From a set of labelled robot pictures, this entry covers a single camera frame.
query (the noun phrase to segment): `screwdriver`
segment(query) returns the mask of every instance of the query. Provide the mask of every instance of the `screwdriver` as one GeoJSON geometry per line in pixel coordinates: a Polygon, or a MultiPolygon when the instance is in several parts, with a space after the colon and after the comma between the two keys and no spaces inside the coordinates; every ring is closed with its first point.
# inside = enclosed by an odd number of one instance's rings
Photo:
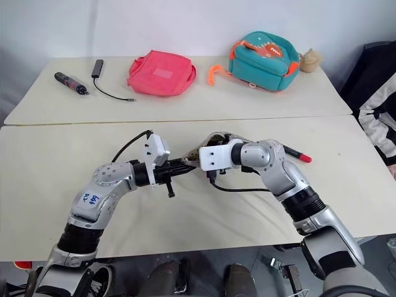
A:
{"type": "Polygon", "coordinates": [[[89,95],[86,87],[84,87],[82,84],[75,81],[74,79],[71,79],[67,75],[63,74],[62,72],[55,73],[55,79],[61,84],[64,84],[65,86],[71,88],[73,91],[76,91],[80,95],[89,95]]]}

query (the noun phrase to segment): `black cable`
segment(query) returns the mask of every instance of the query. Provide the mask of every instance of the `black cable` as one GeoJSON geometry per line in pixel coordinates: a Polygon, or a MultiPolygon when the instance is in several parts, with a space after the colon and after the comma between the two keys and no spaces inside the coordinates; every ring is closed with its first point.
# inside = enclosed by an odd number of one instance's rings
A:
{"type": "Polygon", "coordinates": [[[127,99],[125,99],[125,98],[119,98],[119,97],[116,97],[116,96],[112,96],[112,95],[110,95],[109,93],[106,93],[105,91],[101,90],[101,89],[98,87],[97,82],[96,82],[96,79],[93,79],[93,85],[95,86],[95,88],[97,88],[97,89],[98,89],[99,91],[101,91],[103,94],[108,95],[108,96],[110,96],[111,98],[118,99],[118,100],[122,100],[122,101],[135,101],[135,99],[133,99],[133,98],[127,98],[127,99]]]}
{"type": "Polygon", "coordinates": [[[326,292],[323,292],[323,294],[321,294],[320,297],[338,297],[348,293],[364,294],[374,297],[389,297],[389,295],[383,294],[377,290],[366,288],[365,286],[352,286],[352,285],[336,286],[335,288],[331,288],[326,292]]]}
{"type": "Polygon", "coordinates": [[[140,133],[139,135],[137,135],[135,138],[131,139],[126,145],[124,145],[124,146],[122,147],[121,150],[118,151],[118,153],[114,156],[114,158],[112,159],[111,162],[115,162],[115,161],[118,159],[118,157],[120,156],[120,154],[122,154],[123,151],[125,151],[125,149],[126,149],[128,146],[130,146],[132,143],[134,143],[137,139],[141,138],[141,137],[144,136],[144,135],[146,135],[146,136],[148,137],[148,136],[151,135],[152,133],[153,133],[153,132],[152,132],[151,130],[146,130],[146,131],[140,133]]]}
{"type": "Polygon", "coordinates": [[[210,181],[210,184],[216,189],[224,192],[270,192],[268,189],[226,189],[224,187],[217,186],[215,181],[210,181]]]}
{"type": "Polygon", "coordinates": [[[257,174],[257,175],[260,175],[260,173],[258,173],[257,170],[254,170],[253,168],[248,167],[248,166],[243,166],[243,165],[242,165],[241,171],[242,171],[242,172],[245,172],[245,173],[255,173],[255,174],[257,174]]]}
{"type": "Polygon", "coordinates": [[[24,297],[32,297],[33,296],[33,294],[35,292],[36,284],[37,284],[37,278],[38,278],[37,271],[31,270],[29,272],[29,277],[27,279],[24,297]]]}

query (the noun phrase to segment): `white table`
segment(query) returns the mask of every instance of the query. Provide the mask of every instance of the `white table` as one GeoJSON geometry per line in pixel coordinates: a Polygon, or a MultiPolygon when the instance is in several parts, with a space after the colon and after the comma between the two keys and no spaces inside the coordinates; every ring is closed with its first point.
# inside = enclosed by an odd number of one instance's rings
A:
{"type": "Polygon", "coordinates": [[[53,59],[7,117],[8,125],[197,121],[262,119],[308,116],[338,116],[351,110],[333,88],[323,70],[300,72],[284,91],[273,93],[249,88],[247,83],[215,76],[207,83],[207,71],[214,64],[228,68],[227,57],[191,57],[197,68],[196,81],[180,96],[158,98],[135,93],[126,85],[134,57],[103,58],[99,86],[124,98],[125,102],[97,91],[91,79],[96,58],[53,59]],[[82,82],[91,95],[79,95],[55,81],[61,71],[82,82]]]}
{"type": "MultiPolygon", "coordinates": [[[[66,224],[77,192],[145,129],[164,137],[171,158],[213,131],[277,139],[312,156],[296,163],[322,200],[356,237],[396,232],[396,183],[352,116],[184,123],[3,127],[0,130],[0,260],[43,260],[66,224]]],[[[141,160],[142,142],[119,161],[141,160]]],[[[261,187],[254,174],[229,171],[225,187],[261,187]]],[[[118,204],[101,237],[99,257],[298,242],[290,217],[269,193],[229,194],[202,171],[165,186],[139,188],[118,204]]]]}

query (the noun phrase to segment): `robotic arm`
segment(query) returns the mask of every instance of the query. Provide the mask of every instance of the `robotic arm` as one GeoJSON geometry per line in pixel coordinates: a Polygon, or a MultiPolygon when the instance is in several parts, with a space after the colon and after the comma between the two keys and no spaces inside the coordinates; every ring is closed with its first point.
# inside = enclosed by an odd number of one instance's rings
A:
{"type": "Polygon", "coordinates": [[[335,212],[318,194],[295,164],[286,159],[283,145],[276,140],[246,142],[232,139],[225,145],[201,147],[200,166],[205,171],[238,168],[256,170],[263,183],[282,203],[304,237],[301,248],[324,290],[340,285],[359,285],[386,293],[381,283],[363,268],[359,244],[335,212]]]}
{"type": "Polygon", "coordinates": [[[238,137],[210,141],[201,146],[199,153],[192,151],[193,161],[167,160],[169,153],[166,143],[151,134],[145,143],[144,163],[109,163],[95,170],[92,180],[73,202],[64,233],[37,279],[35,293],[54,296],[61,289],[67,292],[65,296],[85,296],[92,279],[88,267],[97,254],[100,236],[126,193],[139,186],[166,184],[169,197],[173,197],[173,176],[195,167],[213,172],[240,166],[260,174],[293,219],[297,232],[305,236],[301,243],[304,256],[314,275],[325,279],[324,290],[363,285],[386,293],[378,280],[363,269],[363,253],[355,239],[300,170],[286,159],[283,145],[276,140],[250,142],[238,137]],[[81,279],[79,285],[59,277],[63,271],[69,278],[81,279]]]}

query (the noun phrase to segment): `orange backpack strap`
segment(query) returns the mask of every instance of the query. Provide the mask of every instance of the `orange backpack strap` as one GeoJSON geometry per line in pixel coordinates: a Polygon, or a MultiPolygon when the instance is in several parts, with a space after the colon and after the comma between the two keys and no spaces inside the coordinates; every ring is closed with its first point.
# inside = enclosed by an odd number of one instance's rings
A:
{"type": "Polygon", "coordinates": [[[232,76],[232,74],[226,70],[224,70],[223,66],[221,65],[214,65],[212,66],[209,71],[208,71],[208,84],[210,85],[215,85],[215,73],[216,72],[220,72],[222,74],[228,75],[228,76],[232,76]]]}
{"type": "Polygon", "coordinates": [[[235,44],[233,45],[233,48],[231,49],[231,52],[230,52],[230,60],[234,60],[234,58],[235,58],[235,48],[236,48],[238,45],[243,45],[244,42],[245,42],[244,40],[238,41],[237,43],[235,43],[235,44]]]}
{"type": "Polygon", "coordinates": [[[299,62],[291,62],[287,73],[283,77],[292,75],[297,69],[299,69],[299,62]]]}
{"type": "Polygon", "coordinates": [[[252,51],[257,51],[257,47],[256,46],[252,45],[251,43],[248,43],[245,40],[242,40],[239,44],[245,46],[246,48],[249,48],[252,51]]]}

